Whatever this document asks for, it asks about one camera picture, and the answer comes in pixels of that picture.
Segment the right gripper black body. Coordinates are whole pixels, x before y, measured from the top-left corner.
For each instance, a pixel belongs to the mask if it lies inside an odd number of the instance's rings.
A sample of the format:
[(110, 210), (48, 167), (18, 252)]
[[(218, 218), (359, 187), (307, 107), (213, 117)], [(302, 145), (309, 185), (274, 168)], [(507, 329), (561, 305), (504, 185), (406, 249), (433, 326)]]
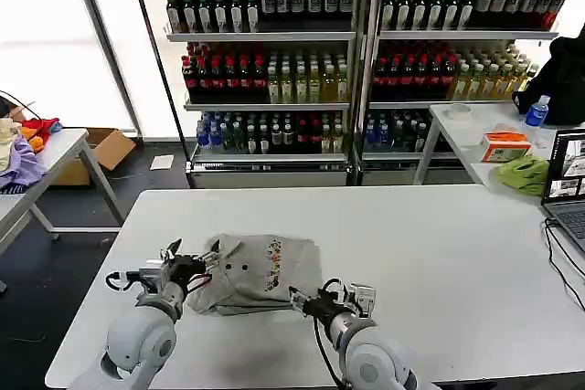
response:
[(315, 317), (320, 322), (331, 322), (344, 307), (329, 298), (310, 298), (304, 302), (303, 313)]

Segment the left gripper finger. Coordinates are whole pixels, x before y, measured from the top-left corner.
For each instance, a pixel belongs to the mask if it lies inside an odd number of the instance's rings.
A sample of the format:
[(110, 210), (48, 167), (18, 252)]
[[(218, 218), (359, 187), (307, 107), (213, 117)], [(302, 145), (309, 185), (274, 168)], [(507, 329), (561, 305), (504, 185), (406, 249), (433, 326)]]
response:
[(160, 259), (166, 263), (167, 261), (173, 260), (177, 254), (182, 243), (182, 239), (179, 238), (171, 242), (166, 248), (163, 248), (159, 252)]
[(210, 272), (218, 267), (221, 262), (221, 253), (218, 247), (212, 248), (200, 256), (200, 261), (205, 265), (205, 272)]

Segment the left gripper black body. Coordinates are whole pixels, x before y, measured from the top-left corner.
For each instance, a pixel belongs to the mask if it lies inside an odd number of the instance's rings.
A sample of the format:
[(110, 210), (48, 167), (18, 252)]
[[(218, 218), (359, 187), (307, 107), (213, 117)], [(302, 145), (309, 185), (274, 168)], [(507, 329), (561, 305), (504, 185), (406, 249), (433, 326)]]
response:
[(191, 279), (205, 273), (205, 262), (190, 255), (175, 255), (170, 261), (169, 280), (178, 285), (183, 292)]

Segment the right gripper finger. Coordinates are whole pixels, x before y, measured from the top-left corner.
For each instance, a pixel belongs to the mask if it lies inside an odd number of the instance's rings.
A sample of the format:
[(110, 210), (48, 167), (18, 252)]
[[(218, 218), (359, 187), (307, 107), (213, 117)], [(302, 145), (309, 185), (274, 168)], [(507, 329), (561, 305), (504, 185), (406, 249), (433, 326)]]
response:
[(346, 286), (340, 279), (331, 278), (319, 289), (319, 297), (333, 303), (344, 303), (346, 301)]
[(308, 296), (294, 286), (289, 287), (289, 299), (292, 307), (304, 313), (304, 305), (308, 300)]

